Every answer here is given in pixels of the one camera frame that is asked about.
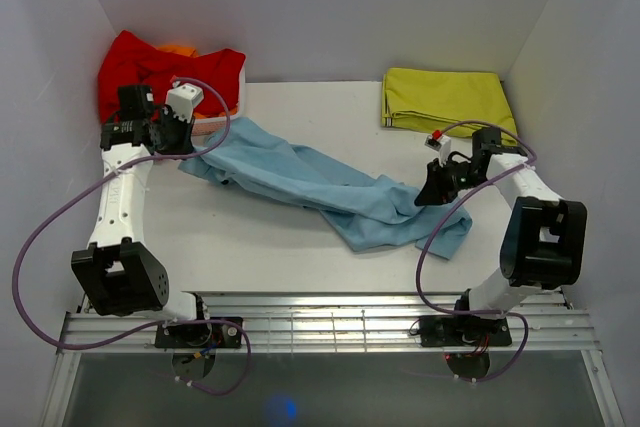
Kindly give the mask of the light blue trousers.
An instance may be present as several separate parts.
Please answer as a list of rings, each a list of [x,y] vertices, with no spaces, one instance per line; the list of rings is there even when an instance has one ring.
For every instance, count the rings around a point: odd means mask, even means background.
[[[248,118],[212,134],[180,170],[284,204],[318,211],[354,252],[413,244],[449,259],[471,230],[464,208],[418,207],[415,187],[373,178],[309,146],[290,144]]]

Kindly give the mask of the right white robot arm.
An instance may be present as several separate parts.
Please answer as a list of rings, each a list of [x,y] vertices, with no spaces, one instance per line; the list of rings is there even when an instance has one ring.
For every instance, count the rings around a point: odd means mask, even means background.
[[[588,216],[582,202],[545,184],[535,169],[536,153],[515,133],[484,121],[477,126],[470,155],[452,149],[446,128],[428,135],[425,144],[437,157],[428,163],[426,182],[414,201],[418,207],[446,207],[438,228],[488,187],[497,188],[511,209],[496,270],[454,308],[428,305],[454,316],[453,335],[464,344],[487,333],[487,319],[504,318],[528,296],[578,280]]]

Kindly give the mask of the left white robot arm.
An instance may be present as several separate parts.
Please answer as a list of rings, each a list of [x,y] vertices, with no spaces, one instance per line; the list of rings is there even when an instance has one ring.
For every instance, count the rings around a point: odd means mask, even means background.
[[[150,157],[193,152],[193,113],[204,93],[182,84],[157,104],[150,86],[135,84],[118,88],[117,97],[101,132],[105,182],[96,224],[87,247],[73,252],[72,271],[98,314],[179,319],[178,335],[201,346],[212,323],[198,313],[195,295],[171,291],[166,268],[145,244],[143,220]]]

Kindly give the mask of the folded yellow trousers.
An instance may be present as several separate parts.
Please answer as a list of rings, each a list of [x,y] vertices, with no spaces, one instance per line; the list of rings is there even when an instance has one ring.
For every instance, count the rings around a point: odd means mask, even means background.
[[[517,132],[500,78],[490,72],[391,68],[382,80],[381,125],[431,133],[464,120]]]

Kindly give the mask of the white perforated basket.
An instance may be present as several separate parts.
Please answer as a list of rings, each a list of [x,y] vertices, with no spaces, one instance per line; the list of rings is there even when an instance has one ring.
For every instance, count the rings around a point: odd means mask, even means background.
[[[231,112],[231,120],[242,117],[246,111],[246,75],[245,67],[242,67],[238,77],[239,90],[237,106]],[[205,136],[212,134],[225,126],[226,117],[221,114],[217,117],[197,117],[192,131],[193,136]]]

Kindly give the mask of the orange garment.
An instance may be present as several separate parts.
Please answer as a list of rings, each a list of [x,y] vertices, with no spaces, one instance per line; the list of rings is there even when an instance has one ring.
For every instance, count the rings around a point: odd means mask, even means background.
[[[194,47],[189,47],[189,46],[165,44],[165,45],[157,46],[157,49],[161,52],[181,55],[184,57],[196,58],[199,56],[198,50]]]

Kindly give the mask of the red garment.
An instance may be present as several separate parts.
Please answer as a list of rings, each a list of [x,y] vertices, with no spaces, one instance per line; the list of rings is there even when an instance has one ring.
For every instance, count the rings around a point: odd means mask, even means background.
[[[111,44],[98,72],[100,121],[106,122],[119,110],[119,87],[147,85],[152,89],[154,102],[160,104],[165,101],[175,77],[197,79],[213,87],[224,98],[229,111],[235,114],[245,60],[243,53],[231,49],[196,57],[162,51],[133,33],[123,31]]]

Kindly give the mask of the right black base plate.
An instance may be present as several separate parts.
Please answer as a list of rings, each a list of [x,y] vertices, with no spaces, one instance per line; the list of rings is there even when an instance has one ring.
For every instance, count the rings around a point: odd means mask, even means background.
[[[477,316],[426,315],[409,328],[409,335],[420,338],[422,347],[508,347],[512,345],[505,319]]]

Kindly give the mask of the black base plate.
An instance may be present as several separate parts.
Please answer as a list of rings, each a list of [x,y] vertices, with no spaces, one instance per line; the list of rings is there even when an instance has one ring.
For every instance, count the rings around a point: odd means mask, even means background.
[[[162,349],[215,349],[241,346],[243,319],[214,318],[214,323],[158,327],[153,345]]]
[[[420,338],[422,347],[508,347],[512,345],[505,319],[477,316],[426,315],[409,328],[409,335]]]

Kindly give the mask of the aluminium rail frame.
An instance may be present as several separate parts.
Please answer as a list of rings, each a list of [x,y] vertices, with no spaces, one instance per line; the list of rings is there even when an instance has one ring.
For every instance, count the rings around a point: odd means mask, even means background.
[[[415,295],[208,295],[205,310],[219,316],[241,317],[250,341],[230,353],[266,354],[373,354],[445,353],[458,347],[422,347],[409,328],[421,316],[435,315]],[[570,306],[563,293],[533,295],[516,305],[508,318],[512,345],[491,347],[510,352],[521,340],[529,352],[577,352],[602,419],[607,426],[624,423],[604,367],[602,351],[589,315]],[[158,327],[141,317],[101,317],[88,304],[66,317],[62,338],[70,343],[93,343],[130,330],[130,336],[100,347],[111,354],[176,354],[184,358],[197,349],[162,349],[153,343]]]

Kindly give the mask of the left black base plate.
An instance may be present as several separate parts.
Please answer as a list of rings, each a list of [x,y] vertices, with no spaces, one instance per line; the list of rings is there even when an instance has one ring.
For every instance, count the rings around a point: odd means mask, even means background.
[[[215,349],[241,346],[243,319],[214,318],[214,323],[158,327],[153,345],[162,349]]]

